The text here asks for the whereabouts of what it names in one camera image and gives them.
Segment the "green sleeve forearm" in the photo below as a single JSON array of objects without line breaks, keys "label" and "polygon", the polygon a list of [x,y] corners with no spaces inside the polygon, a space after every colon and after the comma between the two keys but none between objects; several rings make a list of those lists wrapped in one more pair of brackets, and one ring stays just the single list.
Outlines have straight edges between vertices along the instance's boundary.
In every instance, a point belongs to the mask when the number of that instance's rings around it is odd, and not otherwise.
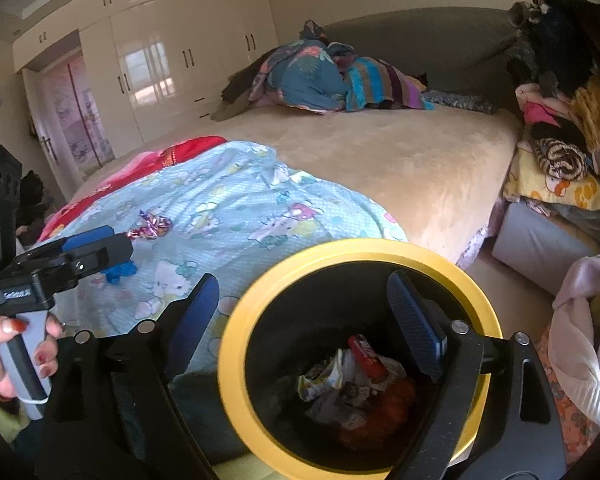
[{"label": "green sleeve forearm", "polygon": [[30,418],[20,401],[0,396],[0,436],[12,443],[29,425]]}]

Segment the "person's left hand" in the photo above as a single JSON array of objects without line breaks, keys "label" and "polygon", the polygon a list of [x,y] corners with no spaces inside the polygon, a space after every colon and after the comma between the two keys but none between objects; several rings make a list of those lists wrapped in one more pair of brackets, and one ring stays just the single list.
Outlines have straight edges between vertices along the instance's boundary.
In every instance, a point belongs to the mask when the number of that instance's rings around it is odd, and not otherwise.
[{"label": "person's left hand", "polygon": [[64,326],[52,314],[46,316],[45,322],[44,339],[29,358],[22,339],[28,327],[27,321],[0,315],[0,401],[10,401],[19,396],[18,364],[28,361],[41,379],[57,372],[58,339],[64,332]]}]

